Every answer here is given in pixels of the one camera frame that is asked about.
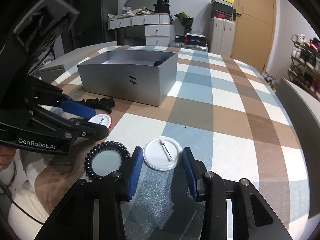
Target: white drawer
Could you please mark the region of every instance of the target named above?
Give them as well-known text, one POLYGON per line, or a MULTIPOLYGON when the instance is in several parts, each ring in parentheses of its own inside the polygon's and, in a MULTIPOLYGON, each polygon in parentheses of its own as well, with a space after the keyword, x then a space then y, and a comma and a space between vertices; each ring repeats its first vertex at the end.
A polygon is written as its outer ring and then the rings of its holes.
POLYGON ((174 25, 146 25, 146 36, 171 36, 174 32, 174 25))
POLYGON ((141 15, 132 17, 132 25, 159 24, 159 15, 141 15))
POLYGON ((160 24, 172 24, 172 17, 171 15, 159 15, 159 23, 160 24))
POLYGON ((170 43, 169 36, 146 36, 147 46, 168 46, 170 43))
POLYGON ((131 26, 131 17, 108 22, 109 30, 127 26, 131 26))

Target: spiral bracelet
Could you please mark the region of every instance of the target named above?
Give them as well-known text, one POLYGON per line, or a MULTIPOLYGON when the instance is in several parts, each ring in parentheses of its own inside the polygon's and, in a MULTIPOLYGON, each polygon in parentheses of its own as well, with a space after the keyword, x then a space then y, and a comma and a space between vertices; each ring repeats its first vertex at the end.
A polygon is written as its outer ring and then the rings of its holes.
POLYGON ((107 151, 107 150, 116 150, 121 156, 121 163, 124 159, 130 159, 130 153, 129 153, 128 149, 122 143, 114 142, 114 141, 110 141, 110 142, 107 141, 107 142, 103 142, 101 144, 98 144, 97 146, 93 147, 93 149, 90 150, 90 152, 87 154, 87 157, 85 158, 85 162, 84 162, 84 170, 90 180, 98 180, 98 179, 103 178, 103 176, 100 176, 94 172, 94 170, 92 168, 92 160, 100 152, 107 151))

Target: human hand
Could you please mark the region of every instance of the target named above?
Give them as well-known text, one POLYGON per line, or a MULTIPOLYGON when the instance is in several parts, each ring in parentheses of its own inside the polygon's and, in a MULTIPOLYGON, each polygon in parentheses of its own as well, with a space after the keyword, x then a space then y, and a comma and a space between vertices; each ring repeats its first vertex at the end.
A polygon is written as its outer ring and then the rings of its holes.
POLYGON ((15 148, 0 145, 0 171, 9 167, 15 154, 15 148))

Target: door handle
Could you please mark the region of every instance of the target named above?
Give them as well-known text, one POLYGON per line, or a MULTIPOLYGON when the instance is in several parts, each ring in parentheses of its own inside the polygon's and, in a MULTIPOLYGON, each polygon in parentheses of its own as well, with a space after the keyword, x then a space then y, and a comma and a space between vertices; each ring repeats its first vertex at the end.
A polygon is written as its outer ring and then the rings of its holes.
POLYGON ((240 17, 240 16, 242 16, 242 14, 240 14, 240 13, 237 13, 237 10, 236 9, 233 9, 233 18, 232 18, 232 20, 236 20, 236 17, 240 17))

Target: white desk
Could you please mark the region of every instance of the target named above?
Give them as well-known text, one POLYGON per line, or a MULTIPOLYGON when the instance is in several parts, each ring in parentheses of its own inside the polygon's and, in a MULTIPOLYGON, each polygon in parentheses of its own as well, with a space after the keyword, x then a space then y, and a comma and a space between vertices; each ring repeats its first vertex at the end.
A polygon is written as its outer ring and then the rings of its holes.
POLYGON ((168 46, 174 41, 174 26, 170 14, 146 14, 108 21, 108 29, 145 25, 146 43, 149 46, 168 46))

